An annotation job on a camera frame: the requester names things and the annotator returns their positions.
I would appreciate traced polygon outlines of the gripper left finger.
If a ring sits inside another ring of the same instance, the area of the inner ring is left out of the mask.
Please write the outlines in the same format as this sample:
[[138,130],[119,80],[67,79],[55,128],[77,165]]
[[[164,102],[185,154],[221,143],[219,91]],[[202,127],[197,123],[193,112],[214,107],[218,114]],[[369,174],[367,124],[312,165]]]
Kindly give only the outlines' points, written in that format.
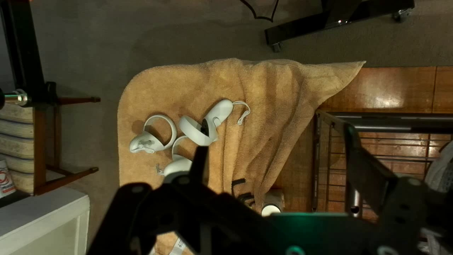
[[200,146],[190,170],[156,190],[143,182],[120,187],[86,255],[149,255],[168,232],[197,255],[262,255],[259,239],[244,227],[253,212],[204,184],[208,160],[209,148]]

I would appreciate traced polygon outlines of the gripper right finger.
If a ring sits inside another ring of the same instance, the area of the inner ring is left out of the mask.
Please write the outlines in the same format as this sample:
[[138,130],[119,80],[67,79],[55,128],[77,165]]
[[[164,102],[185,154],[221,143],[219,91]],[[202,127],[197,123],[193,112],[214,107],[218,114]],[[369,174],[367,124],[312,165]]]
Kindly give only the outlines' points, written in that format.
[[378,216],[369,236],[372,255],[425,255],[423,231],[453,255],[453,191],[442,193],[411,176],[396,176],[361,145],[355,127],[344,124],[347,186]]

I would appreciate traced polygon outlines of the white shoe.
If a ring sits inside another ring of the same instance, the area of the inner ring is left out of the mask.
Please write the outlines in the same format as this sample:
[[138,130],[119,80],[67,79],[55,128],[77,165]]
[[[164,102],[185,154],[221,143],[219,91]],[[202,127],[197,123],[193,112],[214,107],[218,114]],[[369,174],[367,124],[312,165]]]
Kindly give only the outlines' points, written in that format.
[[440,156],[430,164],[424,182],[437,192],[453,190],[453,141],[441,148]]

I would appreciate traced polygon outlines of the white hand controller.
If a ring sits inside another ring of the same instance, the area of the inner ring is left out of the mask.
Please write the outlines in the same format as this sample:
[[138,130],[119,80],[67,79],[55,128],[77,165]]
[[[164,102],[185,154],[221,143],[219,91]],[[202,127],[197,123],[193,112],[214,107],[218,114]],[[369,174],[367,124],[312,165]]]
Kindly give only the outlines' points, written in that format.
[[195,144],[209,146],[217,140],[217,128],[230,116],[233,107],[238,104],[246,107],[246,110],[237,121],[237,125],[242,125],[244,118],[251,113],[249,105],[243,101],[221,100],[211,108],[201,123],[183,115],[179,121],[179,128]]
[[156,164],[155,168],[156,168],[156,173],[158,175],[168,176],[172,173],[190,170],[192,160],[190,160],[182,155],[179,155],[177,153],[180,142],[186,138],[188,138],[188,136],[184,135],[184,136],[178,137],[175,140],[174,144],[172,145],[172,151],[171,151],[172,152],[172,162],[170,164],[165,166],[164,169],[161,169],[160,165]]
[[[171,127],[171,139],[167,144],[163,144],[157,137],[146,131],[146,126],[152,124],[157,119],[165,120]],[[166,115],[157,114],[150,116],[144,123],[142,132],[134,137],[129,145],[129,151],[131,153],[138,153],[144,151],[146,153],[155,153],[163,151],[172,147],[177,138],[177,128],[175,123]]]

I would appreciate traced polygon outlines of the white cabinet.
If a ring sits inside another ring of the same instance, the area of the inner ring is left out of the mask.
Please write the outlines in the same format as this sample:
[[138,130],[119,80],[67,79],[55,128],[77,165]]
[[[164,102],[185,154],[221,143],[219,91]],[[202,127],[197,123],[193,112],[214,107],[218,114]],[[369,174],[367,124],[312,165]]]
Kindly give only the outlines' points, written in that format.
[[89,196],[68,187],[0,207],[0,255],[85,255]]

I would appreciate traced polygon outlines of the wooden chair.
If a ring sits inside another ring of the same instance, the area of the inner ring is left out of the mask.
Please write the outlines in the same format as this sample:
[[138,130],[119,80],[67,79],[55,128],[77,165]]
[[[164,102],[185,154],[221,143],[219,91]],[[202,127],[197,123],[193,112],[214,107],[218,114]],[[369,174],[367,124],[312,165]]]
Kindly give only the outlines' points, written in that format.
[[35,196],[58,189],[99,171],[98,167],[90,167],[74,173],[62,169],[60,163],[63,148],[61,107],[100,102],[100,97],[58,97],[55,82],[47,82],[33,95],[33,194]]

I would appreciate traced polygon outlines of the white round lamp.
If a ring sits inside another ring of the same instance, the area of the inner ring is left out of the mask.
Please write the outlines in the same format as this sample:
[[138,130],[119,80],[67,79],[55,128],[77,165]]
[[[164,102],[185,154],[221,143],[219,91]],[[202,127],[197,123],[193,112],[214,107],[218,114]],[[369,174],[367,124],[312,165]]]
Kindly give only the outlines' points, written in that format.
[[281,213],[284,208],[285,200],[282,190],[269,190],[265,194],[261,215],[267,217],[271,214]]

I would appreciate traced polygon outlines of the white cup with red print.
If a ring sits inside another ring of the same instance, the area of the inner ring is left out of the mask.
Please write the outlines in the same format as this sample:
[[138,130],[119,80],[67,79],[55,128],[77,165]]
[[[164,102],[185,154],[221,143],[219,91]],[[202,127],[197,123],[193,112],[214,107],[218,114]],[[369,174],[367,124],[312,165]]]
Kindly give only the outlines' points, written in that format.
[[12,176],[5,159],[0,159],[0,199],[16,192]]

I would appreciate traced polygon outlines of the stack of striped cushions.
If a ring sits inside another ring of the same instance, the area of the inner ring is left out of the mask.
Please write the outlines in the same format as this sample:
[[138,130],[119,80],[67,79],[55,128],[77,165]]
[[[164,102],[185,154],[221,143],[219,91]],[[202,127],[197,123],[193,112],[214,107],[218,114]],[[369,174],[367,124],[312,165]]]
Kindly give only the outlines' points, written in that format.
[[15,104],[0,109],[0,159],[16,188],[34,194],[34,110]]

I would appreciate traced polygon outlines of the tan towel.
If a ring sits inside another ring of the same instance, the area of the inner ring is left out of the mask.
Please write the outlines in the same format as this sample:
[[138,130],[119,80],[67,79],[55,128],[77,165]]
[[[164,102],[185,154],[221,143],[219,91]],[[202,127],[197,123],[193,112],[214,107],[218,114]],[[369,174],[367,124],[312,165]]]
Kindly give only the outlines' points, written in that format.
[[293,60],[247,61],[236,58],[146,69],[129,82],[117,111],[119,184],[147,182],[158,188],[171,150],[131,153],[131,140],[150,116],[174,122],[184,115],[201,122],[220,100],[242,101],[217,128],[209,146],[208,186],[233,194],[260,213],[315,110],[344,89],[364,61],[302,64]]

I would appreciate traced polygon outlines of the black stand with casters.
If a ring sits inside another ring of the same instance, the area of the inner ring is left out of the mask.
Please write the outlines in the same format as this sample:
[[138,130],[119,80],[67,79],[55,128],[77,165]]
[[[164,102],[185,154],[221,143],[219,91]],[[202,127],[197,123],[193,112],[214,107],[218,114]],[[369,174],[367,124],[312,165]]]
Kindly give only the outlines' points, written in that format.
[[390,15],[401,23],[415,7],[415,0],[321,0],[321,3],[321,13],[266,29],[266,44],[278,53],[285,40],[367,19]]

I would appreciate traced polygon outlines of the black post with chrome rod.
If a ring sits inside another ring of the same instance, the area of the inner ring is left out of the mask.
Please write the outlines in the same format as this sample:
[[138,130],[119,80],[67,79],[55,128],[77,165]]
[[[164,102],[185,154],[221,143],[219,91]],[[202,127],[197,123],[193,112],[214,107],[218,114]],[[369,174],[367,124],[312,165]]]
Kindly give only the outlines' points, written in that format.
[[26,107],[47,103],[30,0],[0,0],[0,21],[16,89],[27,93]]

